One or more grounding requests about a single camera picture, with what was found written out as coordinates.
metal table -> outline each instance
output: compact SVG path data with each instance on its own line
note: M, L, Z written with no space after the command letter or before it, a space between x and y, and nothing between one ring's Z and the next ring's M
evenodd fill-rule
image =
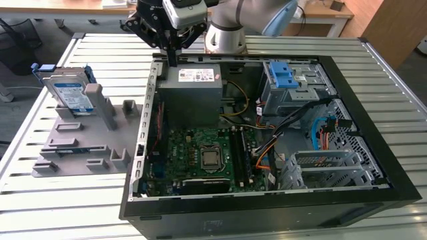
M423 197L427 197L427 109L367 43L320 37L247 37L248 53L328 55L355 91ZM143 103L152 53L131 34L75 38L60 66L88 63L103 94ZM203 53L199 40L191 53ZM126 174L34 178L32 166L58 116L47 88L35 101L0 161L2 239L144 239L119 220ZM387 210L347 228L274 232L235 239L426 239L427 200Z

black cable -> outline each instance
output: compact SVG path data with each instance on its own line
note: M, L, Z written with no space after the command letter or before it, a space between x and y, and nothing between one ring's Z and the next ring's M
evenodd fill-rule
M299 9L302 10L302 21L300 21L299 31L298 31L298 33L294 35L294 37L296 37L296 36L300 35L302 31L303 31L304 28L306 28L306 23L307 23L307 18L306 18L304 9L303 9L300 6L298 6L298 7L299 7Z
M274 149L274 153L276 154L276 156L278 156L283 161L286 161L286 159L283 159L283 158L280 157L280 155L279 155L279 153L278 153L276 149L275 149L275 148L272 148L272 149Z
M284 119L282 120L282 122L278 124L278 126L275 127L275 129L272 130L271 133L271 137L267 141L267 143L264 145L262 145L258 150L255 151L255 153L263 153L264 149L268 148L268 146L271 144L274 144L274 142L276 141L276 139L279 138L279 136L283 134L283 130L292 124L295 123L298 120L302 119L302 117L304 116L304 114L307 113L308 109L311 109L312 107L318 106L318 105L323 105L323 104L328 104L332 101L334 97L331 98L323 98L319 101L311 101L308 103L306 103L300 108L298 108L291 114L288 114Z

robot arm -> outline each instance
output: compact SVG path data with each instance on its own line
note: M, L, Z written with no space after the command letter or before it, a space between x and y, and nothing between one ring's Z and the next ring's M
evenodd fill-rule
M296 0L139 0L126 24L152 48L160 48L174 67L182 49L187 49L206 31L207 11L216 5L210 32L215 32L211 36L223 44L211 39L207 47L211 43L218 46L211 52L234 53L240 49L223 50L222 46L230 45L227 41L232 36L242 36L243 26L263 35L278 36L291 21L298 3ZM218 38L222 32L228 32L231 37L224 38L223 34ZM239 47L244 46L244 39L238 42Z

floor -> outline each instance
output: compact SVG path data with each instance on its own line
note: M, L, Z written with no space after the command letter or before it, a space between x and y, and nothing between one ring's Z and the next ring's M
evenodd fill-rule
M66 28L59 29L52 19L32 21L39 36L43 41L42 47L35 51L43 64L55 64L67 48L74 33L106 33L123 34L119 21L98 21L98 25L87 20L66 20ZM421 100L427 104L427 56L413 52L406 62L398 69L398 74L406 84L414 90ZM0 83L8 87L42 87L32 75L15 76L0 63ZM15 95L14 102L0 102L0 141L12 141L20 128L27 113L40 93L38 88L11 88ZM7 150L6 145L0 145L0 156Z

table leg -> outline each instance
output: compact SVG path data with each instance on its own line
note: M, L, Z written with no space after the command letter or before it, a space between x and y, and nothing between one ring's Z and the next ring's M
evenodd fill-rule
M338 38L340 36L347 20L347 18L335 18L335 23L327 33L328 38Z
M62 29L63 27L66 27L64 25L64 19L55 19L55 23L56 23L56 26Z
M6 103L12 102L14 95L0 83L0 100Z

